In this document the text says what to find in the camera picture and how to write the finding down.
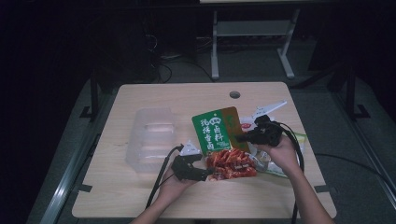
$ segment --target light wood table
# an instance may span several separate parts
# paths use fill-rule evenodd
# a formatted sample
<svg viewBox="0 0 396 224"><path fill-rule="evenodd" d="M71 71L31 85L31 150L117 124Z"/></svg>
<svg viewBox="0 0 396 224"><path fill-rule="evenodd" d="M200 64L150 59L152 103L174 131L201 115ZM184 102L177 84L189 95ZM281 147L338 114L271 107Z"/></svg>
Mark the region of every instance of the light wood table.
<svg viewBox="0 0 396 224"><path fill-rule="evenodd" d="M238 99L231 91L240 92ZM177 142L189 139L199 146L191 117L235 106L240 117L252 115L257 106L286 100L270 114L305 133L289 90L280 82L206 84L125 85L120 88L83 185L73 207L75 217L137 217L144 209L156 175L138 175L125 161L130 131L138 109L167 107L176 116ZM314 186L325 182L312 152L305 143L305 174ZM335 217L329 192L318 193L320 201ZM199 182L163 213L169 218L290 218L294 195L287 178L268 174L221 181Z"/></svg>

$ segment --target transparent storage bin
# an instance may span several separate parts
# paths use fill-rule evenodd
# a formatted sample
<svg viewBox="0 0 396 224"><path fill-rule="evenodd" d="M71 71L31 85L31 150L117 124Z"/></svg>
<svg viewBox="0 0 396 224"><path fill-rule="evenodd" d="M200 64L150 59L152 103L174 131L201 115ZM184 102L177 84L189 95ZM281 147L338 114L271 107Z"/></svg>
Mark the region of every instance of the transparent storage bin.
<svg viewBox="0 0 396 224"><path fill-rule="evenodd" d="M175 140L175 118L169 107L142 108L134 118L126 161L139 174L158 174Z"/></svg>

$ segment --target person's arm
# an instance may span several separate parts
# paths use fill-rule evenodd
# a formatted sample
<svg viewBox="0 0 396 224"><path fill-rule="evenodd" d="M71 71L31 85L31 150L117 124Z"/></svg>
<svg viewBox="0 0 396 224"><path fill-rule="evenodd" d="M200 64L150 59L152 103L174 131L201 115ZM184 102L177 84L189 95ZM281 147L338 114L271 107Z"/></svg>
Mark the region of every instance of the person's arm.
<svg viewBox="0 0 396 224"><path fill-rule="evenodd" d="M289 178L304 223L334 223L300 169L296 152L288 137L282 135L277 147L256 145L256 148L267 152Z"/></svg>
<svg viewBox="0 0 396 224"><path fill-rule="evenodd" d="M174 201L176 201L180 195L189 186L195 184L197 181L193 180L178 180L174 175L171 168L163 175L163 184L160 186L160 192L157 199L143 211L138 217L136 217L131 224L150 224L155 223L158 217L165 211L165 209Z"/></svg>

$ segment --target person's left hand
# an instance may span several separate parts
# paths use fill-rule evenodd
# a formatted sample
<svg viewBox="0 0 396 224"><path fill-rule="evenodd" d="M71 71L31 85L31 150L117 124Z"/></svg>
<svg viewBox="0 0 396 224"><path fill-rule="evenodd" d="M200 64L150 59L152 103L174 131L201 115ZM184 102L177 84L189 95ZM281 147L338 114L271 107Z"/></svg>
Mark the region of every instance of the person's left hand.
<svg viewBox="0 0 396 224"><path fill-rule="evenodd" d="M187 189L189 186L195 184L198 181L195 180L187 180L182 179L178 180L178 178L174 175L174 171L172 170L172 163L169 165L168 170L163 174L162 181L163 182L160 186L160 192L158 194L157 201L162 201L166 204L171 204L176 199L180 197L180 195Z"/></svg>

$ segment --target table hole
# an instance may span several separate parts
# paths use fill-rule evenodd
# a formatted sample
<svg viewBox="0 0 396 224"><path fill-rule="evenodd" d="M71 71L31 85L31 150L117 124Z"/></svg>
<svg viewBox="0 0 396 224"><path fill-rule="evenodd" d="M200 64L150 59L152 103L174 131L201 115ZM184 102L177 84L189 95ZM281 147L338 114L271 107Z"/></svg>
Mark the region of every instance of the table hole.
<svg viewBox="0 0 396 224"><path fill-rule="evenodd" d="M241 97L241 93L239 93L239 91L230 91L230 97L233 99L238 99Z"/></svg>

